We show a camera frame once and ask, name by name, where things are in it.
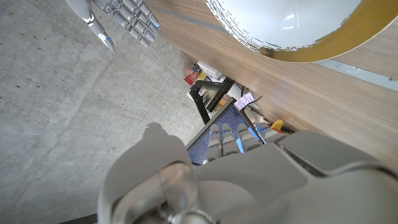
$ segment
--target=white paper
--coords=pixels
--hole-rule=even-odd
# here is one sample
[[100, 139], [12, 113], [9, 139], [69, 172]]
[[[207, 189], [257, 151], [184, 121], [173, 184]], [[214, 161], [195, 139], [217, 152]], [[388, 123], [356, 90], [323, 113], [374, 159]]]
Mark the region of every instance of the white paper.
[[248, 105], [253, 101], [254, 98], [251, 95], [251, 93], [247, 93], [246, 95], [242, 96], [237, 102], [235, 102], [234, 105], [238, 110], [241, 110], [242, 108], [244, 108], [246, 105]]

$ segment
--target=black stand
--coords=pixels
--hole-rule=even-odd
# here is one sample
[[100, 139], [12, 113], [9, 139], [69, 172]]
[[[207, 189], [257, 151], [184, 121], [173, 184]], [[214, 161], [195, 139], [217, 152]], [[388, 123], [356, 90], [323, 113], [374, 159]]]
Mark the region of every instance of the black stand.
[[[231, 89], [234, 82], [235, 82], [234, 80], [226, 77], [222, 83], [196, 81], [195, 84], [193, 84], [189, 94], [192, 96], [192, 99], [194, 100], [198, 108], [199, 114], [205, 124], [207, 124], [207, 122], [210, 121], [210, 117], [209, 114], [207, 113], [207, 110], [209, 112], [212, 112], [216, 108], [216, 106], [223, 98], [223, 96]], [[202, 88], [205, 88], [207, 90], [217, 91], [216, 95], [209, 102], [207, 108], [205, 108], [205, 105], [203, 104], [203, 97], [199, 95], [199, 91]]]

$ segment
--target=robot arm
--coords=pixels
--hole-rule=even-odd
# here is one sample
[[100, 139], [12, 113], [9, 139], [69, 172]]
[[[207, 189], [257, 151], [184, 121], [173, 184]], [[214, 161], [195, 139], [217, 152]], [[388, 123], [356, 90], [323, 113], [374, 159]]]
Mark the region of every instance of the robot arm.
[[[96, 19], [92, 11], [91, 0], [66, 0], [66, 2], [77, 16], [88, 24], [95, 35], [113, 51], [113, 42]], [[114, 17], [125, 31], [145, 47], [149, 46], [149, 42], [155, 41], [152, 32], [157, 33], [160, 23], [143, 0], [93, 0], [93, 2], [105, 13]]]
[[206, 164], [193, 168], [177, 137], [157, 123], [110, 168], [98, 223], [398, 223], [398, 178], [335, 139], [261, 126], [261, 144], [214, 124]]

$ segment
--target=gray concrete floor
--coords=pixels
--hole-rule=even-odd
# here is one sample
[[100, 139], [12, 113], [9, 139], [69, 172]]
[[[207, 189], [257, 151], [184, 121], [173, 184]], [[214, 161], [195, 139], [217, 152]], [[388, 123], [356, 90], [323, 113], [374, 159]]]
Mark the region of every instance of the gray concrete floor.
[[95, 9], [111, 52], [63, 1], [2, 6], [0, 223], [91, 215], [106, 171], [147, 123], [184, 142], [202, 127], [187, 59], [161, 37], [146, 49]]

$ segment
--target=wooden table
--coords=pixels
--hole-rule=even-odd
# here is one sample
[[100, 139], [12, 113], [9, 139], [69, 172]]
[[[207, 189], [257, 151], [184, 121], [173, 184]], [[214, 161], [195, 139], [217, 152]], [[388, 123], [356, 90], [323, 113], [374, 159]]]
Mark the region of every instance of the wooden table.
[[[204, 0], [147, 4], [164, 39], [262, 95], [256, 104], [266, 118], [330, 135], [398, 170], [398, 92], [314, 63], [257, 54], [223, 32]], [[334, 60], [398, 80], [398, 21]]]

